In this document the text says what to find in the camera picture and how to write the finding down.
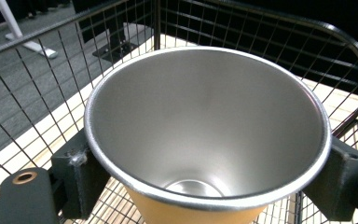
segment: wire mesh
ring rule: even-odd
[[[21,46],[30,40],[59,56]],[[92,89],[120,64],[193,45],[249,52],[290,70],[321,99],[334,134],[358,148],[358,124],[348,128],[358,115],[358,44],[338,29],[235,2],[113,1],[0,47],[0,183],[20,169],[48,169],[51,155],[83,128]],[[301,192],[254,221],[299,222],[327,222]],[[88,220],[61,223],[144,221],[111,178]]]

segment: metal cup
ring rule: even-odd
[[[148,224],[248,223],[304,188],[331,143],[322,104],[297,77],[208,47],[122,64],[92,92],[85,130]]]

